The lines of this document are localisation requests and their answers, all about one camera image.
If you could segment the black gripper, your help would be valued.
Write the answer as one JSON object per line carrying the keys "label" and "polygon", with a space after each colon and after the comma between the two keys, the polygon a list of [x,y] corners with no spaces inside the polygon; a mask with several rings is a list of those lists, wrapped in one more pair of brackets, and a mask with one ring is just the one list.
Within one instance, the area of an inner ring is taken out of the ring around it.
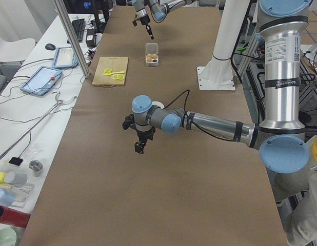
{"label": "black gripper", "polygon": [[135,152],[139,154],[144,154],[144,148],[146,146],[147,140],[153,140],[153,136],[155,133],[155,127],[145,126],[144,130],[139,130],[136,127],[136,123],[134,121],[134,115],[130,114],[125,117],[125,120],[122,123],[122,127],[124,130],[131,128],[136,131],[137,136],[139,138],[138,142],[134,144]]}
{"label": "black gripper", "polygon": [[133,25],[134,26],[137,26],[137,21],[140,21],[141,24],[143,26],[146,27],[146,31],[147,33],[149,34],[150,38],[152,40],[154,40],[154,36],[153,36],[153,33],[152,33],[152,30],[151,30],[151,27],[149,26],[149,23],[150,23],[150,18],[148,15],[144,15],[142,17],[138,17],[137,15],[135,16],[134,20],[132,21]]}

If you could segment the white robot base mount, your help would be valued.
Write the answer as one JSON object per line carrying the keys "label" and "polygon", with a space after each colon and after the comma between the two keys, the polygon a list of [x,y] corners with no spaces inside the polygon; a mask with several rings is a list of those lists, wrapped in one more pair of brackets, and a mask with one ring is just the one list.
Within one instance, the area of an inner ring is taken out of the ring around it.
{"label": "white robot base mount", "polygon": [[200,90],[235,90],[230,59],[249,5],[250,0],[225,1],[212,59],[197,68]]}

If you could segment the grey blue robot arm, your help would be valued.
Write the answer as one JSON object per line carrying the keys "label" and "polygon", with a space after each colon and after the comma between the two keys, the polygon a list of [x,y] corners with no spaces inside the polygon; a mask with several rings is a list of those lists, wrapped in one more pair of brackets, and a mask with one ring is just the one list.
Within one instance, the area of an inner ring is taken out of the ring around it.
{"label": "grey blue robot arm", "polygon": [[134,0],[132,1],[133,7],[135,8],[135,18],[132,21],[134,26],[137,26],[137,21],[141,22],[147,33],[149,34],[150,38],[153,40],[154,36],[149,25],[150,17],[147,13],[146,6],[149,7],[150,13],[152,15],[152,19],[156,23],[162,22],[170,13],[175,9],[183,7],[185,5],[191,5],[195,1],[183,1],[183,0],[176,0],[176,1],[166,1],[165,3],[160,3],[160,1],[145,1],[145,0]]}
{"label": "grey blue robot arm", "polygon": [[[171,11],[194,1],[132,1],[136,17],[149,26],[146,5],[161,22]],[[250,10],[250,1],[226,1],[211,61],[197,67],[200,90],[234,90],[231,74],[232,56],[237,47],[237,32]],[[144,153],[147,140],[153,140],[156,128],[175,134],[179,128],[202,131],[215,138],[245,143],[257,149],[267,168],[275,173],[289,174],[302,169],[308,162],[309,150],[304,143],[305,126],[299,120],[300,44],[301,32],[308,25],[310,1],[258,1],[259,34],[265,41],[265,80],[245,76],[243,85],[252,125],[209,115],[186,111],[184,108],[163,109],[153,105],[150,97],[140,95],[133,99],[133,114],[122,124],[124,130],[136,130],[135,151]]]}

